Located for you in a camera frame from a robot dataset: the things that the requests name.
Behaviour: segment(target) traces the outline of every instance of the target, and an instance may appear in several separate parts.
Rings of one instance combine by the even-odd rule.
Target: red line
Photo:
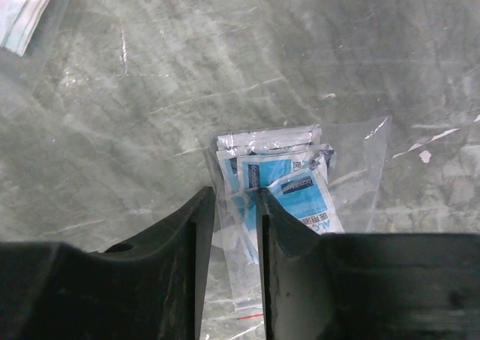
[[[263,316],[263,314],[255,314],[255,315],[237,317],[237,320],[253,319],[254,317],[260,317],[260,316]]]

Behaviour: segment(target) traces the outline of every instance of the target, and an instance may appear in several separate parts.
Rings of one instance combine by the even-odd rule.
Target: screw hole
[[[133,245],[127,244],[126,242],[121,242],[119,244],[115,244],[114,246],[109,247],[105,252],[126,252],[134,248]]]

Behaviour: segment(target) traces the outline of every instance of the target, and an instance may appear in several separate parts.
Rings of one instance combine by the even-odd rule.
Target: dark blue rectangle
[[[309,188],[311,186],[314,186],[314,181],[310,176],[302,177],[301,179],[280,185],[283,194],[290,194],[292,192],[303,190],[304,188]]]
[[[248,165],[248,187],[258,188],[260,186],[260,165]]]

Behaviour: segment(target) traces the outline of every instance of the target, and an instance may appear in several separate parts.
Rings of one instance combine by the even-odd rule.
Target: gray surface
[[[33,96],[1,104],[0,239],[106,248],[210,183],[198,134],[383,115],[375,230],[479,232],[479,4],[72,0]],[[202,339],[259,338],[228,296],[213,248]]]

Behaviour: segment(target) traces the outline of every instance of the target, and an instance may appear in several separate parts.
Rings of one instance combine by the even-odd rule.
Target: clear plastic bag
[[[368,232],[389,128],[384,117],[200,138],[220,225],[229,234],[223,249],[237,311],[262,305],[251,189],[269,186],[286,211],[317,233]]]
[[[5,35],[0,40],[3,41],[0,47],[0,68],[5,77],[5,80],[0,80],[4,82],[10,80],[10,83],[13,81],[24,89],[32,89],[36,85],[53,48],[69,1],[3,0],[0,3],[4,6],[0,8],[3,14],[0,35],[16,32],[15,36]],[[20,10],[30,15],[19,17]],[[15,49],[20,49],[18,54],[15,53]]]

